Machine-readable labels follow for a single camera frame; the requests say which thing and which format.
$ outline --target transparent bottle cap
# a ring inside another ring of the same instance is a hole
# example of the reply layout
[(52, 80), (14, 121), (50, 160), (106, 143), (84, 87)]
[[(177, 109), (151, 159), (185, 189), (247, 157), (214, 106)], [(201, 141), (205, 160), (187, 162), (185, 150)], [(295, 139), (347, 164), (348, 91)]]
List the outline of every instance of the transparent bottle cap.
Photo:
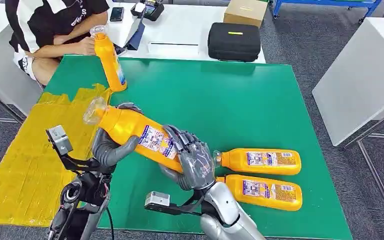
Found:
[(85, 124), (97, 124), (101, 121), (108, 104), (103, 97), (97, 97), (90, 102), (89, 107), (83, 115), (83, 122)]
[(222, 153), (214, 150), (212, 152), (212, 160), (214, 161), (214, 167), (220, 167), (222, 165)]
[(90, 36), (95, 39), (102, 39), (107, 35), (105, 25), (97, 25), (90, 29)]

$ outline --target floor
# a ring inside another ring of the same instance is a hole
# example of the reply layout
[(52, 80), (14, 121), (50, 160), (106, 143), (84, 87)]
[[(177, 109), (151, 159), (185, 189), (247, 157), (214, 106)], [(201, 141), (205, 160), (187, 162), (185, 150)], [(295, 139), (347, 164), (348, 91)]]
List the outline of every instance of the floor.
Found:
[[(357, 21), (363, 14), (364, 10), (358, 8), (285, 4), (275, 21), (267, 11), (260, 35), (268, 63), (292, 65), (354, 239), (384, 240), (384, 201), (365, 160), (356, 146), (350, 150), (332, 146), (311, 94), (359, 27)], [(13, 123), (0, 123), (0, 159), (18, 127)], [(384, 140), (368, 139), (364, 144), (384, 181)], [(45, 228), (0, 226), (0, 240), (45, 239), (46, 234)], [(121, 230), (115, 234), (116, 239), (122, 240), (207, 239), (202, 235)], [(92, 239), (111, 239), (111, 234), (108, 230), (98, 230)]]

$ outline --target plastic bottle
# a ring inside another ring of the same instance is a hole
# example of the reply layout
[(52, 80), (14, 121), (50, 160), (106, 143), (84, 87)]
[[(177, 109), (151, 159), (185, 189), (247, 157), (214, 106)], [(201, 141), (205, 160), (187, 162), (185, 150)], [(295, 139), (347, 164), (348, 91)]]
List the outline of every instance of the plastic bottle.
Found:
[(286, 211), (297, 211), (303, 205), (301, 188), (292, 182), (238, 174), (215, 180), (226, 183), (238, 202)]
[(140, 137), (135, 152), (157, 163), (182, 173), (178, 153), (163, 126), (143, 114), (130, 109), (107, 105), (98, 97), (83, 115), (87, 124), (98, 124), (118, 144), (123, 145), (130, 136)]
[(105, 32), (105, 26), (98, 25), (93, 27), (90, 30), (90, 35), (95, 39), (95, 53), (102, 63), (109, 88), (113, 92), (126, 90), (126, 78), (120, 66), (114, 45)]
[(301, 170), (300, 155), (293, 150), (235, 148), (214, 151), (213, 158), (216, 166), (243, 173), (295, 175)]

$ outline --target robotic finger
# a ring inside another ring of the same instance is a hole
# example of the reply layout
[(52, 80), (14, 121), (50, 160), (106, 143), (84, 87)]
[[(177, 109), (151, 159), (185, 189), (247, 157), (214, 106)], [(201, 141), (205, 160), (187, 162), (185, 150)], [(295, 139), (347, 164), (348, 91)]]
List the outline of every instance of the robotic finger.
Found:
[(168, 136), (173, 141), (174, 146), (176, 147), (179, 154), (186, 150), (184, 141), (180, 139), (179, 135), (176, 133), (176, 130), (173, 129), (171, 125), (163, 125), (162, 128), (167, 132)]

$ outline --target blue shelf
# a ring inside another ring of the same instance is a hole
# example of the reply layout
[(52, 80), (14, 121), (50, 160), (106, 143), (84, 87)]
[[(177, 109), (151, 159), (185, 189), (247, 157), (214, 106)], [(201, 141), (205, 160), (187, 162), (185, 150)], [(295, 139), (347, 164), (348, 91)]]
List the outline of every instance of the blue shelf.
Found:
[(273, 17), (276, 19), (279, 16), (279, 9), (282, 4), (312, 4), (312, 5), (328, 5), (328, 6), (342, 6), (352, 8), (367, 8), (367, 12), (363, 18), (358, 21), (362, 23), (364, 18), (370, 17), (375, 11), (376, 7), (381, 3), (381, 0), (375, 1), (335, 1), (335, 0), (276, 0)]

